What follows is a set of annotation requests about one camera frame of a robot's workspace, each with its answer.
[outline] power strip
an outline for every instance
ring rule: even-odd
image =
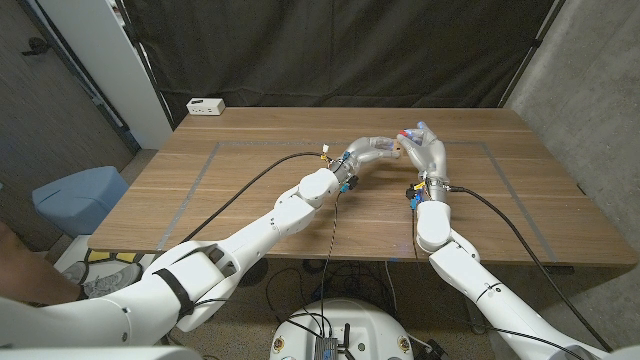
[[[187,104],[191,115],[220,115],[224,108],[222,99],[193,98]]]

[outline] black backdrop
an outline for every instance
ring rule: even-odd
[[[126,0],[176,123],[227,106],[495,107],[553,0]]]

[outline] sneaker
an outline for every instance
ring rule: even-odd
[[[89,273],[89,266],[84,261],[78,261],[75,264],[69,266],[69,268],[62,272],[67,280],[74,284],[82,284],[87,279]]]
[[[124,289],[142,277],[142,265],[133,263],[113,275],[85,283],[83,291],[89,299],[105,296]]]

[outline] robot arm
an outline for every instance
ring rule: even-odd
[[[553,342],[584,359],[608,355],[553,328],[480,264],[475,247],[451,229],[444,145],[424,124],[419,127],[405,130],[398,140],[423,180],[424,185],[416,189],[418,194],[422,191],[424,201],[417,204],[415,240],[431,254],[429,262],[438,275],[473,301],[496,328]],[[522,359],[565,359],[564,351],[543,342],[502,332],[500,336]]]
[[[176,323],[183,331],[194,329],[224,304],[213,299],[228,298],[273,245],[302,231],[323,200],[338,192],[361,164],[399,157],[390,144],[391,139],[383,138],[356,140],[332,164],[342,165],[338,171],[324,168],[304,177],[278,198],[273,210],[225,240],[189,241],[172,248],[139,282],[115,293],[45,308],[0,298],[0,346],[152,345]]]

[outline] blue stool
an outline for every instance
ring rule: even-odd
[[[33,190],[36,212],[75,238],[92,234],[129,185],[113,166],[84,170]]]

